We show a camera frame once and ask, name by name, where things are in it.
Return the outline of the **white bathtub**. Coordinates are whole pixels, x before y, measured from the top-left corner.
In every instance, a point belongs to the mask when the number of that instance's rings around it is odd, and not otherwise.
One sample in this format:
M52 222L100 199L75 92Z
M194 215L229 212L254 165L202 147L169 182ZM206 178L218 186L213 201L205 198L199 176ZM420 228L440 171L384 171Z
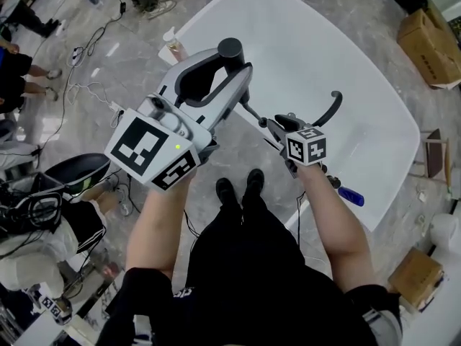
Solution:
M313 123L342 93L337 113L321 128L326 143L294 156L323 156L343 187L364 197L351 205L377 228L413 163L420 132L396 90L336 26L301 0L212 0L176 34L188 54L241 41L254 67L250 104L262 117L296 114Z

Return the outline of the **person's black shoe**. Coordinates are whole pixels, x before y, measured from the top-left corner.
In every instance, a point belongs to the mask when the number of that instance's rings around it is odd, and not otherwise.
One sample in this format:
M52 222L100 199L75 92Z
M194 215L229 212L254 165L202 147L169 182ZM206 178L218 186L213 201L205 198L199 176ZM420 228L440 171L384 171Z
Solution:
M260 169L252 169L246 180L245 198L259 198L264 189L264 173Z
M215 191L219 201L221 202L221 208L225 208L227 210L240 208L234 187L229 179L220 178L215 183Z

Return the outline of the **small cardboard box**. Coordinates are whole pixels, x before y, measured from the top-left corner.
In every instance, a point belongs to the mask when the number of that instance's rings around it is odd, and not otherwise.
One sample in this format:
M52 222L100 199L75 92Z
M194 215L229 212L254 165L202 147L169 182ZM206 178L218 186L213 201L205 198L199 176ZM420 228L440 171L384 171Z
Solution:
M423 312L443 280L442 264L413 247L390 275L388 283L412 311Z

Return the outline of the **large cardboard box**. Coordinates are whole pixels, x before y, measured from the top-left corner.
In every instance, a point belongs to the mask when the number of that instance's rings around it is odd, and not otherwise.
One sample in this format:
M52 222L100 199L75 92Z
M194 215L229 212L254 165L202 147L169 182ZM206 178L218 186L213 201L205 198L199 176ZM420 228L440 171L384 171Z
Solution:
M461 84L461 48L432 0L401 22L397 42L429 86Z

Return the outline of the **person's left forearm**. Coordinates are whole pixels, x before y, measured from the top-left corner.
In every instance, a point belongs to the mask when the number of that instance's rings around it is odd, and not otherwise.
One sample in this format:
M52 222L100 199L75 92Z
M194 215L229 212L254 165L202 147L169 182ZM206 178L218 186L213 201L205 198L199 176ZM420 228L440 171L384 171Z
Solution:
M170 190L150 190L127 243L125 269L154 269L171 279L192 172Z

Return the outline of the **person's right forearm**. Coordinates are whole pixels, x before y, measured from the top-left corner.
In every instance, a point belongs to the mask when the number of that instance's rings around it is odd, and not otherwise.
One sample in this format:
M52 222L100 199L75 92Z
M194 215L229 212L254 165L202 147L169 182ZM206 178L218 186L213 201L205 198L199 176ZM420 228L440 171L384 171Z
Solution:
M331 264L333 281L343 292L377 283L370 247L357 217L318 165L297 165L318 233Z

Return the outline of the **person's black trousers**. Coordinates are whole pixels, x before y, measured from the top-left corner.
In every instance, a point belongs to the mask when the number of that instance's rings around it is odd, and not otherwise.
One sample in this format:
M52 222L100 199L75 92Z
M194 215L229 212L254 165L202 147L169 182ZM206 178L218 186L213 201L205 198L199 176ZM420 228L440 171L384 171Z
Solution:
M195 242L187 287L275 280L305 266L295 238L267 208L261 195L247 192L242 203L226 201Z

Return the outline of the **dark grey cylindrical bar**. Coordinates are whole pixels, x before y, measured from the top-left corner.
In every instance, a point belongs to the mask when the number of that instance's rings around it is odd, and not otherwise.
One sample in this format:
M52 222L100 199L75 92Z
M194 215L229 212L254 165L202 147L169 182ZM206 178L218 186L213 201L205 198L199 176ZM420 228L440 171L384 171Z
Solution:
M247 79L243 85L245 92L239 102L242 105L247 105L250 98L249 84L253 74L253 67L245 60L241 41L234 37L228 37L220 41L218 44L218 54L223 61L224 69L228 76L234 72L240 73L241 71L244 71L246 73Z

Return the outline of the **black curved faucet spout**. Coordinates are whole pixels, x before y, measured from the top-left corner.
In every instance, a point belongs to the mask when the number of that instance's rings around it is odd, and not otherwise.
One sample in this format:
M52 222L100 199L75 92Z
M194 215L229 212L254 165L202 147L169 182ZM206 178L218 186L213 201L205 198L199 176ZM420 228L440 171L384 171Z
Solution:
M334 99L333 104L327 109L327 111L320 116L314 123L314 127L324 126L338 111L343 101L343 94L340 91L332 91L331 96Z

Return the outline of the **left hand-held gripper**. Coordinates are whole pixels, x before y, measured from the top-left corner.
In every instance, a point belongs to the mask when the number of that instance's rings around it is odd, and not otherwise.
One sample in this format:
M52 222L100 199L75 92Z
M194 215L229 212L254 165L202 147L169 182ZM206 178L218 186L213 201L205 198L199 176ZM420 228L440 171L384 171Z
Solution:
M204 164L218 144L209 131L249 89L253 66L246 63L212 92L215 73L225 66L217 48L200 51L172 66L162 95L147 96L127 109L104 151L139 183L166 192ZM184 113L175 106L184 104Z

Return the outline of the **person's left black shoe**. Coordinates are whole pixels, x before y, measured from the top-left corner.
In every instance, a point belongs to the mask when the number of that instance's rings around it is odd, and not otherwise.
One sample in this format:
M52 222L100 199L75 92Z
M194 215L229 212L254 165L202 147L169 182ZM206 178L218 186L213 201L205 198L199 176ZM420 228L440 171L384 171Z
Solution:
M220 178L215 183L215 191L219 201L221 202L221 208L225 208L227 210L240 208L234 187L229 179Z

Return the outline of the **person's black shirt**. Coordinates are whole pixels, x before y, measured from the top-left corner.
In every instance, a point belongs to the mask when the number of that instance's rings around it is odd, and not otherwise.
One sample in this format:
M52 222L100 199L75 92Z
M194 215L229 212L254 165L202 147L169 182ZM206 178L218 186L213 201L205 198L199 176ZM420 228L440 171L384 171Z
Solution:
M174 293L155 269L133 268L97 346L132 346L145 316L154 346L401 346L398 297L381 285L341 291L301 267L287 275L189 286Z

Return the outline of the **white sink stand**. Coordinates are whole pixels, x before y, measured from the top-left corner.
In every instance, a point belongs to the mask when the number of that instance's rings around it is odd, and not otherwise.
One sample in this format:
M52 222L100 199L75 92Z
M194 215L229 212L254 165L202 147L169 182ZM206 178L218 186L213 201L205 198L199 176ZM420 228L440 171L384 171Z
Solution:
M0 335L11 346L94 346L117 293L125 271L111 263L104 267L92 264L79 275L67 264L64 273L64 296L71 302L73 316L65 325L39 310L32 292L48 296L49 288L40 284L32 290L10 291L0 285Z

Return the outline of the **small wooden stool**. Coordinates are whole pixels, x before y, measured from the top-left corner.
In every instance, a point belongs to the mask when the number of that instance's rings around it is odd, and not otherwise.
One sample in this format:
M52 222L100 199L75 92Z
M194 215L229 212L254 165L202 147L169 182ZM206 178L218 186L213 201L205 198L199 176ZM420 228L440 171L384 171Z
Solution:
M452 164L448 138L443 138L439 128L421 131L424 156L424 174L427 179L446 186L447 193L452 194Z

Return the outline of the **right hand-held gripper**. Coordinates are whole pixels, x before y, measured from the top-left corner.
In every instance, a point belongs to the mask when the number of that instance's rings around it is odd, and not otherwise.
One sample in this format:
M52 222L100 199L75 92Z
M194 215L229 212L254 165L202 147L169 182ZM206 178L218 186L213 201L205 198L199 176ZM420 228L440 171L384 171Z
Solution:
M274 118L262 117L261 128L266 128L274 139L270 143L278 150L287 152L287 160L295 167L322 165L327 157L327 138L316 127L304 128L306 122L297 118L294 113L275 115Z

